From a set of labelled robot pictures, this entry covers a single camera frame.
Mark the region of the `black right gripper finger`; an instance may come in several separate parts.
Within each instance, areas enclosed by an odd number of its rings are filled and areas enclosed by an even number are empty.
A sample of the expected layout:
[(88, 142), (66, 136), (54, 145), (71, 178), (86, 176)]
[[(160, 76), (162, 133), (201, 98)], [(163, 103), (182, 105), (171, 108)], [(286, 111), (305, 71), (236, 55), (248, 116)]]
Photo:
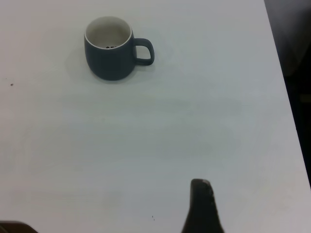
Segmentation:
[(190, 183), (190, 207), (183, 233), (223, 233), (215, 196), (209, 181), (193, 179)]

